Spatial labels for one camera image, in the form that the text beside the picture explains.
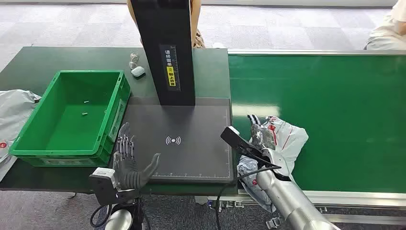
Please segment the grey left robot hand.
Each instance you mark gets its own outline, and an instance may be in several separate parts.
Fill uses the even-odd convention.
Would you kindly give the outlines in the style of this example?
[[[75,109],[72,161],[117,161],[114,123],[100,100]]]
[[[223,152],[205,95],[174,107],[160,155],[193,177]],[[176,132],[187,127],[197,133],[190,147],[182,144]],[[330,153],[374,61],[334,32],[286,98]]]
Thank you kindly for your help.
[[[135,159],[135,136],[131,133],[129,122],[125,122],[118,131],[115,144],[115,153],[113,154],[113,169],[120,175],[120,180],[135,173],[141,184],[147,183],[159,166],[160,153],[154,154],[151,163],[143,170],[137,168]]]

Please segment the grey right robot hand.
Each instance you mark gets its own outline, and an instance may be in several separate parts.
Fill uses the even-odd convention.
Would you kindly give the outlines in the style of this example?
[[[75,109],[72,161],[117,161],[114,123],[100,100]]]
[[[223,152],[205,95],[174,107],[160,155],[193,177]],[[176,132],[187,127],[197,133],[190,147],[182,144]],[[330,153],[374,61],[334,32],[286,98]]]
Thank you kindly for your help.
[[[247,115],[247,117],[251,123],[251,139],[249,142],[259,149],[269,148],[275,150],[275,138],[267,126],[261,124],[256,115]]]

